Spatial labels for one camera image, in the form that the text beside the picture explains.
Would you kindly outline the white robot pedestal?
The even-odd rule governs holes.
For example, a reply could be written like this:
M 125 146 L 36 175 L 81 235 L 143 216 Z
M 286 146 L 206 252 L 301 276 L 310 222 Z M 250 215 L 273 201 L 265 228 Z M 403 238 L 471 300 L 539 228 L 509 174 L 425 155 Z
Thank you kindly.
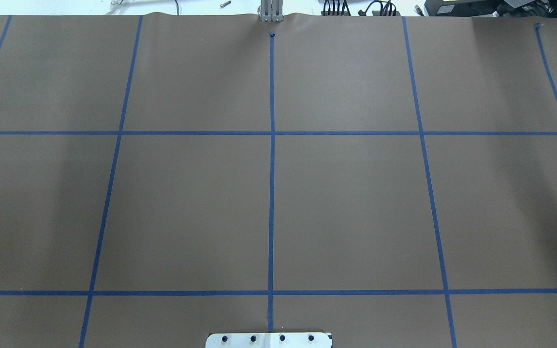
M 332 348 L 331 333 L 215 333 L 205 342 L 206 348 Z

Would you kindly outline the black monitor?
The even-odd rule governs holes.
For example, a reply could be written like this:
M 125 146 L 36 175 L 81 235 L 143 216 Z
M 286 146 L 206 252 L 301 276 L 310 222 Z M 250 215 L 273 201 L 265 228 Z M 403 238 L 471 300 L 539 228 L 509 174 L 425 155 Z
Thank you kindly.
M 501 0 L 425 0 L 429 17 L 478 17 L 493 14 Z

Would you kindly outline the aluminium frame post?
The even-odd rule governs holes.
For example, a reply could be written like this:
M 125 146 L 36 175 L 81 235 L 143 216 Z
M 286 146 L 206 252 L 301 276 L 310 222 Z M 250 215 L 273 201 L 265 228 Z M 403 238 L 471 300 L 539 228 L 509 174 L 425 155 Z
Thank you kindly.
M 283 0 L 261 0 L 258 14 L 261 22 L 283 22 Z

